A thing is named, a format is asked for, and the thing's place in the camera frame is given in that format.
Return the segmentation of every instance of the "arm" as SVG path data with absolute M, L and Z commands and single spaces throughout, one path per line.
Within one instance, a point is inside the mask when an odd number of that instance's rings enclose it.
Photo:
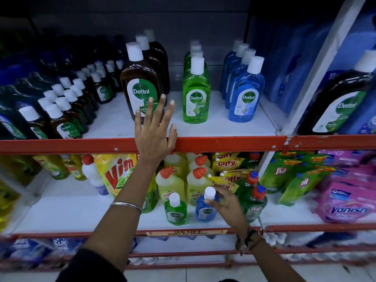
M 135 141 L 140 154 L 132 174 L 116 196 L 114 202 L 127 202 L 142 209 L 145 196 L 155 171 L 164 157 L 175 147 L 177 138 L 176 125 L 170 129 L 167 141 L 167 128 L 174 111 L 174 101 L 166 114 L 162 117 L 166 96 L 161 95 L 158 107 L 152 117 L 153 102 L 148 102 L 144 126 L 141 126 L 141 113 L 138 109 L 135 118 Z M 120 271 L 124 271 L 131 250 L 141 213 L 139 210 L 128 206 L 112 206 L 84 247 L 100 254 Z
M 238 197 L 226 188 L 214 187 L 225 199 L 226 204 L 221 205 L 214 200 L 205 199 L 205 203 L 217 209 L 218 213 L 236 234 L 245 240 L 251 226 L 240 207 Z M 256 258 L 263 274 L 269 282 L 304 282 L 305 280 L 286 262 L 279 254 L 267 244 L 264 239 L 255 233 L 252 235 L 248 247 L 252 248 L 252 254 Z

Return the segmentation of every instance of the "price tag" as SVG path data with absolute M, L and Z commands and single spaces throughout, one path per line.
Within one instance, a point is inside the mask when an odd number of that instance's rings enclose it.
M 225 235 L 227 230 L 172 230 L 146 232 L 148 237 L 171 237 L 176 235 Z

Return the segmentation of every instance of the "floor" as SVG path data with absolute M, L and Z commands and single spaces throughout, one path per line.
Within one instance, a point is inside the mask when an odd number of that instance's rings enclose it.
M 346 266 L 340 264 L 329 265 L 294 265 L 294 269 L 302 277 L 320 282 L 376 282 L 376 264 L 366 267 Z M 232 269 L 222 268 L 188 268 L 165 270 L 131 270 L 125 273 L 129 282 L 218 282 L 226 278 L 240 282 L 266 281 L 257 266 L 242 266 Z M 53 282 L 58 273 L 6 273 L 0 274 L 0 282 Z

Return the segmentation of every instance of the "silver bangle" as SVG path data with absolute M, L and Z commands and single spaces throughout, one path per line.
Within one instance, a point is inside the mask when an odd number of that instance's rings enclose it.
M 140 211 L 140 213 L 142 213 L 142 210 L 141 210 L 141 208 L 139 206 L 136 206 L 136 205 L 131 204 L 131 203 L 126 203 L 126 202 L 114 202 L 114 203 L 110 204 L 110 207 L 111 206 L 116 206 L 116 205 L 132 207 L 132 208 L 138 209 Z

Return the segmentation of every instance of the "sleeve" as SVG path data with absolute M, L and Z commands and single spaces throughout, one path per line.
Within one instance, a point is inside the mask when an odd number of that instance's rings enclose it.
M 56 282 L 111 281 L 126 282 L 124 274 L 105 258 L 89 249 L 79 249 Z

